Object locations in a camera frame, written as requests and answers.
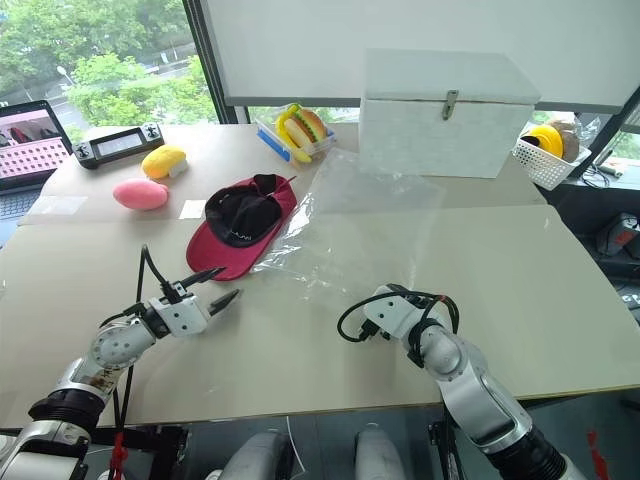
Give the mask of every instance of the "green foliage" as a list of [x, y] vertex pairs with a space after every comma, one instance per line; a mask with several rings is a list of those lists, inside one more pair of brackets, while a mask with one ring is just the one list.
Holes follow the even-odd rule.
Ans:
[[614, 157], [640, 160], [640, 136], [633, 133], [619, 133], [613, 148]]
[[67, 125], [64, 128], [67, 137], [71, 140], [71, 143], [80, 143], [84, 140], [84, 132], [77, 125]]
[[548, 122], [549, 120], [551, 120], [551, 115], [553, 114], [553, 112], [545, 112], [543, 110], [536, 110], [535, 112], [533, 112], [533, 115], [531, 116], [531, 121], [533, 123], [538, 123], [538, 124], [542, 124], [545, 122]]
[[216, 120], [198, 57], [187, 74], [162, 78], [145, 74], [131, 57], [96, 55], [78, 61], [69, 102], [94, 126], [137, 126], [148, 121], [192, 124]]
[[249, 107], [249, 118], [252, 122], [260, 120], [266, 124], [274, 124], [277, 117], [278, 112], [274, 107]]
[[80, 59], [143, 55], [188, 39], [179, 0], [3, 0], [0, 92], [57, 78]]

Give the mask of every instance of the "laptop screen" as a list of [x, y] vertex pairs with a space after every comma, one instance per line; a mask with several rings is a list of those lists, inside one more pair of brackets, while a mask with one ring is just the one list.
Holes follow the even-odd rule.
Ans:
[[70, 152], [47, 102], [0, 108], [0, 190], [44, 184]]

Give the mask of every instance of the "metal frame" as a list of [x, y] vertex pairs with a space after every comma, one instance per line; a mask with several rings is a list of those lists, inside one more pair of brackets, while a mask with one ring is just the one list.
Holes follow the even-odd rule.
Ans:
[[[93, 434], [92, 443], [113, 445], [116, 433], [115, 428], [98, 428]], [[180, 426], [127, 428], [124, 446], [154, 453], [148, 477], [150, 480], [171, 480], [173, 468], [185, 448], [187, 434], [188, 431]]]
[[[227, 105], [279, 107], [288, 103], [301, 103], [313, 107], [358, 108], [360, 98], [329, 97], [225, 97]], [[592, 103], [538, 102], [536, 110], [557, 112], [589, 112], [615, 115], [621, 107], [617, 105], [596, 105]]]
[[582, 174], [589, 168], [589, 165], [598, 158], [600, 153], [607, 148], [611, 139], [621, 130], [627, 117], [633, 113], [634, 109], [640, 104], [640, 87], [629, 97], [629, 100], [622, 106], [622, 109], [616, 115], [613, 115], [605, 126], [600, 130], [596, 138], [591, 142], [589, 155], [584, 162], [578, 165], [569, 175], [570, 178], [580, 178]]
[[453, 430], [451, 414], [444, 411], [444, 419], [429, 425], [429, 443], [438, 448], [438, 460], [442, 476], [445, 480], [450, 478], [465, 479], [464, 467], [460, 460], [456, 434]]
[[228, 106], [224, 99], [222, 79], [211, 42], [209, 41], [211, 37], [207, 30], [207, 20], [202, 11], [201, 2], [199, 0], [183, 0], [182, 3], [187, 13], [191, 34], [196, 44], [196, 51], [202, 62], [202, 69], [205, 79], [207, 80], [207, 85], [209, 86], [209, 92], [211, 93], [216, 113], [218, 114], [218, 119], [220, 123], [238, 123], [235, 109]]

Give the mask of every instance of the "baseball cap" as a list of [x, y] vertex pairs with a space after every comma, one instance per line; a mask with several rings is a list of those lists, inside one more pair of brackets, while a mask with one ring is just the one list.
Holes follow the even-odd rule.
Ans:
[[187, 247], [191, 269], [225, 267], [216, 280], [233, 280], [247, 273], [297, 204], [291, 180], [255, 175], [207, 200], [206, 220]]

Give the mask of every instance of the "box latch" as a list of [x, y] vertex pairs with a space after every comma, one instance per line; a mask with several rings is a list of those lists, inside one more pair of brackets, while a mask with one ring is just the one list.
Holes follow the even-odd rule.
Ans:
[[444, 102], [444, 106], [442, 107], [442, 119], [449, 120], [451, 115], [453, 115], [453, 107], [456, 104], [456, 100], [458, 99], [458, 90], [449, 90], [447, 92], [447, 99]]

